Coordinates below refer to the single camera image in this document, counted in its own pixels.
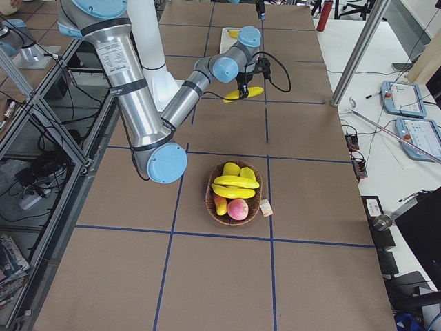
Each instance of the metal cup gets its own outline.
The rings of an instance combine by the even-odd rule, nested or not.
[[[392,226],[392,219],[386,214],[380,214],[372,221],[372,225],[377,231],[385,231]]]

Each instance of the white table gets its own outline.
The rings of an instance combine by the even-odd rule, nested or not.
[[[317,32],[323,57],[329,71],[342,72],[344,70],[364,24],[363,21],[328,20],[325,31]],[[350,107],[349,97],[356,101],[356,110],[358,112],[374,121],[378,121],[382,109],[381,98],[379,95],[376,95],[366,99],[366,96],[379,92],[383,81],[394,81],[396,79],[398,74],[392,73],[391,64],[393,62],[406,63],[408,61],[409,58],[406,52],[389,24],[382,22],[356,72],[366,71],[391,74],[355,74],[338,106],[340,118],[349,122],[359,133],[373,132],[375,128],[372,125],[353,114],[347,114],[347,108]],[[328,72],[328,76],[334,89],[341,74]],[[430,94],[425,86],[420,86],[420,89],[422,96]],[[424,98],[424,100],[434,102],[432,96]],[[440,109],[432,105],[426,105],[426,109],[426,118],[434,119],[437,123],[441,124]],[[395,115],[388,114],[384,110],[379,124],[384,126],[395,118]],[[391,123],[388,128],[394,131],[394,123]],[[360,151],[365,158],[369,154],[371,140],[372,134],[359,135]],[[402,205],[398,200],[414,192],[421,189],[435,190],[441,186],[440,164],[411,160],[404,153],[398,142],[383,132],[376,134],[373,140],[367,164],[367,174],[368,178],[362,179],[358,186],[360,194],[379,196],[386,213],[396,210]],[[418,260],[411,253],[398,228],[392,226],[391,232],[396,242],[396,247],[391,251],[400,272],[398,276],[419,271],[425,279],[429,279]]]

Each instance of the blue cable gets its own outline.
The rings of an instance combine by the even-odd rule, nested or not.
[[[438,313],[438,315],[435,316],[435,318],[432,320],[432,322],[430,323],[429,327],[427,328],[427,331],[432,330],[432,326],[433,324],[436,323],[436,321],[441,317],[441,312]]]

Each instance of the white tag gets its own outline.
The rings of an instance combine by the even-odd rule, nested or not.
[[[273,214],[273,210],[267,199],[260,200],[260,210],[262,210],[264,217],[268,217],[269,215]]]
[[[380,206],[378,205],[378,201],[375,199],[366,199],[367,209],[369,211],[369,215],[372,217],[376,217],[381,215]]]
[[[108,76],[130,70],[130,64],[120,43],[108,43],[96,50]]]

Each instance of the wicker basket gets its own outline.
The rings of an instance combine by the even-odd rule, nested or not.
[[[208,185],[207,185],[207,191],[205,193],[205,205],[207,206],[207,210],[210,213],[210,215],[212,215],[213,218],[215,220],[217,220],[217,222],[222,223],[224,225],[229,225],[229,226],[238,226],[238,225],[243,225],[243,224],[250,222],[257,215],[257,213],[259,211],[260,198],[262,197],[262,177],[260,176],[259,171],[257,171],[257,169],[253,165],[251,165],[247,162],[240,161],[240,160],[228,161],[228,162],[235,163],[241,168],[243,168],[243,167],[251,168],[254,171],[254,174],[256,175],[257,182],[260,184],[260,186],[255,189],[256,195],[254,195],[254,197],[249,198],[249,199],[244,199],[248,205],[248,216],[245,219],[243,219],[242,221],[237,221],[235,219],[232,219],[230,216],[228,216],[228,214],[225,214],[223,216],[219,216],[216,213],[216,206],[214,205],[214,201],[213,201],[214,192],[211,187],[211,184],[214,182],[214,179],[216,177],[222,175],[223,166],[226,164],[226,162],[215,167],[212,172],[212,175],[209,178]]]

